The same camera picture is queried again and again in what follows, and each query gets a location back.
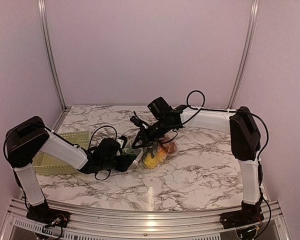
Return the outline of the clear zip top bag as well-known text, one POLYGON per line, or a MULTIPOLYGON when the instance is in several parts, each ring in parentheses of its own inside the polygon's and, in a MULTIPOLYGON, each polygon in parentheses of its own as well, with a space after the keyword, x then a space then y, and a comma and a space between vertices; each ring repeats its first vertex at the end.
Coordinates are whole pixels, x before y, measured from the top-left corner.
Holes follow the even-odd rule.
MULTIPOLYGON (((133 140, 130 139, 125 148, 132 148, 132 143, 133 140)), ((161 146, 161 141, 159 142, 155 142, 152 146, 150 147, 144 147, 144 148, 140 148, 141 152, 140 154, 137 156, 137 158, 132 161, 132 166, 139 172, 139 173, 144 173, 144 174, 148 174, 156 169, 158 169, 161 165, 163 165, 165 162, 167 162, 169 159, 171 159, 172 157, 176 156, 179 152, 178 149, 178 145, 177 145, 177 152, 173 153, 173 154, 169 154, 167 153, 161 146), (146 156, 147 153, 151 153, 152 157, 154 157, 155 155, 161 155, 162 160, 161 163, 154 169, 149 169, 147 168, 144 164, 143 164, 143 158, 146 156)))

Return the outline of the green plastic basket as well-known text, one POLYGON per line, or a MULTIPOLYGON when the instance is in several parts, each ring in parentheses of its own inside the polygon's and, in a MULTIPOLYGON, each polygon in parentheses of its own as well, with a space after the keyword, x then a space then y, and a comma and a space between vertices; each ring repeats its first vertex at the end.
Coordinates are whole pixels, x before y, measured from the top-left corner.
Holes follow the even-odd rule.
POLYGON ((78 174, 88 162, 86 148, 90 132, 49 133, 48 140, 33 158, 33 167, 38 175, 78 174))

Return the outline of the fake bok choy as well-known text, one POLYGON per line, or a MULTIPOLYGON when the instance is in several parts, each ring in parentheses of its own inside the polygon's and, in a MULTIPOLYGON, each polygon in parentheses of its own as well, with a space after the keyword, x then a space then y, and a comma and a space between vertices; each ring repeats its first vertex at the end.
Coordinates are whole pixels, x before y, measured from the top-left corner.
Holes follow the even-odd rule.
POLYGON ((140 148, 133 149, 131 147, 126 147, 126 148, 123 149, 123 154, 127 155, 128 157, 130 157, 130 159, 132 161, 134 161, 138 157, 138 155, 140 154, 140 152, 141 152, 140 148))

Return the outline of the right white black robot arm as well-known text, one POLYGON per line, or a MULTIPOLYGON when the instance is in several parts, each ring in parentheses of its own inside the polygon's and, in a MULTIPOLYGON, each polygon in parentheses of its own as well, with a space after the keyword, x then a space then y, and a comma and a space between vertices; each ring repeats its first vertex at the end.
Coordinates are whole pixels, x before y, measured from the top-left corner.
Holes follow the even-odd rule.
POLYGON ((130 118, 139 128, 132 143, 133 149, 150 147, 168 132, 185 127, 216 130, 230 135, 231 152, 238 160, 242 174, 242 205, 247 205, 238 212, 237 219, 242 224, 250 223, 258 213, 255 205, 262 200, 262 178, 258 167, 261 133, 250 110, 245 106, 214 109, 187 103, 172 108, 162 97, 153 100, 147 107, 157 121, 149 124, 136 114, 130 118))

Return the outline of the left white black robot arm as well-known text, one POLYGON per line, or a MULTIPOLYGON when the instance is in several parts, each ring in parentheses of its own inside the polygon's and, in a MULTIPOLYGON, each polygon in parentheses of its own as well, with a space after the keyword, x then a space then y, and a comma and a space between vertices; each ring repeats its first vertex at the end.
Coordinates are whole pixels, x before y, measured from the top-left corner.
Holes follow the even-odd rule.
POLYGON ((43 223, 53 219, 53 211, 39 185, 35 165, 44 155, 58 159, 85 175, 100 171, 126 172, 132 159, 123 152, 127 139, 104 138, 97 146, 84 149, 45 126, 39 116, 33 116, 8 130, 3 143, 3 154, 20 183, 34 215, 43 223))

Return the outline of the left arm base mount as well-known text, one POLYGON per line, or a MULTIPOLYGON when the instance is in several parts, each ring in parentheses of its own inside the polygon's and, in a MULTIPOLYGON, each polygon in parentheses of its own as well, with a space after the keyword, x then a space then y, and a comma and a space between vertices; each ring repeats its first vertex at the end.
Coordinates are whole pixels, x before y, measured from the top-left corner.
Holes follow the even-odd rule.
POLYGON ((26 214, 26 218, 45 224, 48 227, 58 226, 66 228, 70 219, 70 213, 68 211, 50 208, 48 211, 43 211, 40 214, 38 213, 37 215, 28 211, 26 214), (53 224, 53 221, 57 220, 58 218, 60 218, 59 223, 53 224))

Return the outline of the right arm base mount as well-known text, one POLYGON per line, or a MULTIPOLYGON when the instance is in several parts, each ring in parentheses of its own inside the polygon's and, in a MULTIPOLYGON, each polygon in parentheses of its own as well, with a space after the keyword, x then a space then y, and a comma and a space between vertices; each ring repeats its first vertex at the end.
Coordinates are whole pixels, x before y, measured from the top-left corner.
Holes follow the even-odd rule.
POLYGON ((236 210, 225 212, 220 215, 220 223, 224 229, 238 228, 254 223, 260 223, 264 220, 262 211, 252 214, 251 212, 244 212, 243 210, 236 210))

